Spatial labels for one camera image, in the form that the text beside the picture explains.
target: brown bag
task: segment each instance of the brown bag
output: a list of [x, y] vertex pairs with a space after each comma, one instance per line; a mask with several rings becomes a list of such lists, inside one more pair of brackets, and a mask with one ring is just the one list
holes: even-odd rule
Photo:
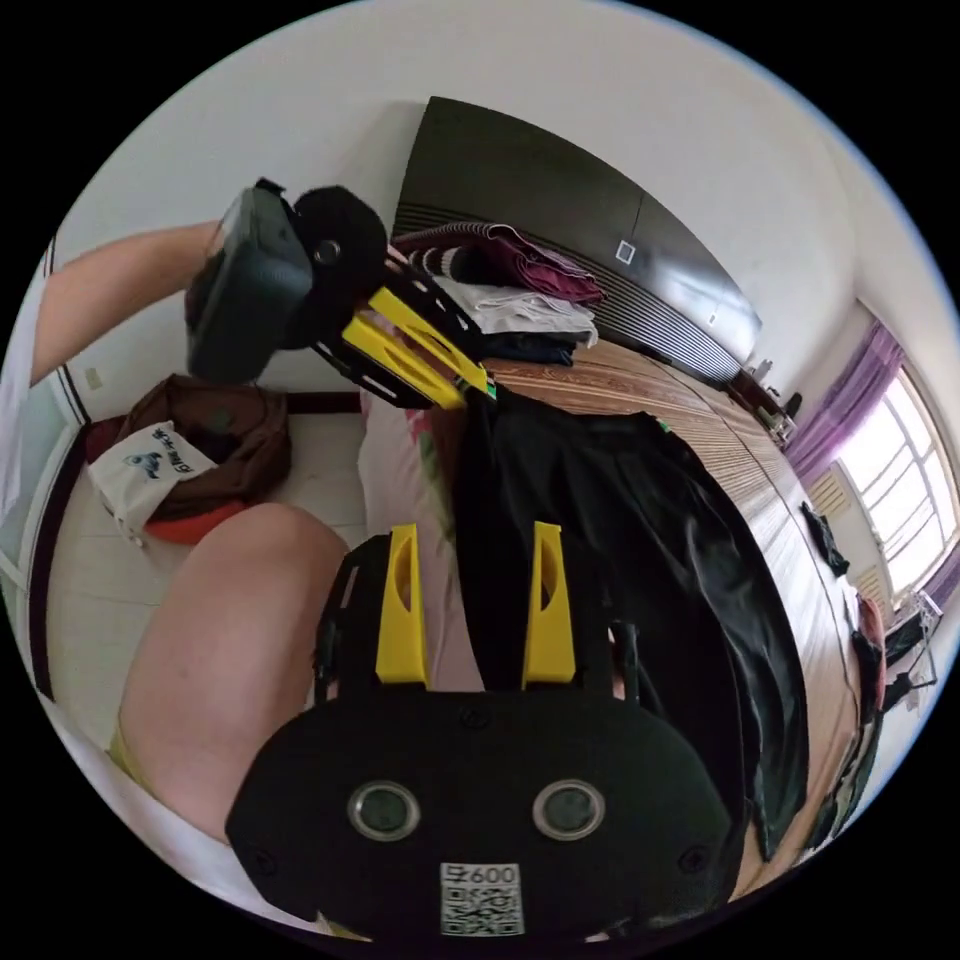
[[193, 480], [178, 483], [151, 520], [182, 520], [227, 503], [264, 498], [290, 473], [287, 397], [258, 387], [222, 387], [174, 374], [157, 384], [130, 411], [114, 443], [154, 423], [172, 420], [198, 449], [198, 434], [233, 447], [226, 459]]

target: yellow bracket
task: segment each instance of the yellow bracket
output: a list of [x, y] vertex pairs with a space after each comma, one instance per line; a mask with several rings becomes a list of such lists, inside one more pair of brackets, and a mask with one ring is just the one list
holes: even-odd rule
[[[386, 287], [378, 290], [369, 303], [377, 313], [439, 361], [451, 374], [460, 377], [477, 390], [486, 392], [486, 370], [458, 350]], [[438, 406], [447, 410], [463, 406], [463, 397], [450, 382], [449, 376], [436, 370], [429, 361], [366, 317], [359, 314], [354, 316], [343, 331], [343, 339], [401, 380], [420, 390]]]
[[526, 689], [529, 683], [570, 683], [576, 671], [560, 527], [536, 523], [522, 686]]
[[394, 527], [380, 611], [377, 676], [381, 683], [422, 683], [429, 689], [417, 527]]

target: yellow shorts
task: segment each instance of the yellow shorts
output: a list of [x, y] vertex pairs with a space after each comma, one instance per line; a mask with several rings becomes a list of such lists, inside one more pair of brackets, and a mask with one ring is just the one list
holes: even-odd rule
[[[120, 732], [120, 724], [117, 724], [116, 729], [113, 733], [113, 739], [110, 741], [110, 746], [107, 748], [107, 756], [135, 783], [137, 786], [146, 790], [154, 800], [158, 800], [157, 795], [150, 789], [150, 786], [147, 784], [146, 779], [143, 776], [139, 766], [137, 766], [136, 760], [133, 758], [133, 754], [130, 753], [130, 748], [127, 746], [126, 740], [123, 739], [123, 734]], [[367, 940], [366, 937], [361, 937], [359, 934], [351, 933], [345, 927], [341, 927], [338, 923], [331, 923], [327, 921], [330, 927], [330, 932], [335, 937], [340, 937], [344, 940]]]
[[150, 789], [147, 784], [146, 779], [140, 771], [140, 767], [137, 765], [136, 760], [133, 759], [133, 754], [130, 753], [130, 748], [127, 746], [126, 740], [123, 739], [123, 734], [120, 732], [120, 724], [117, 724], [116, 729], [113, 733], [113, 739], [110, 741], [110, 746], [107, 747], [107, 756], [138, 786], [146, 790], [154, 800], [157, 799], [157, 795]]

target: white tote bag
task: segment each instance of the white tote bag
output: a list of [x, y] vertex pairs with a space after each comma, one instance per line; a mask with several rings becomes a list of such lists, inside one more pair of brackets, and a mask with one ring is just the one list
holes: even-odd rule
[[215, 466], [167, 420], [131, 433], [101, 454], [89, 472], [120, 532], [142, 546], [138, 535], [167, 494], [181, 480]]

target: window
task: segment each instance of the window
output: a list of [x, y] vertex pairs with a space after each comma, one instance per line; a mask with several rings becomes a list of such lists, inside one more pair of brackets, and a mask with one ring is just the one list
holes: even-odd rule
[[844, 446], [840, 462], [870, 520], [897, 606], [960, 538], [957, 485], [906, 373]]

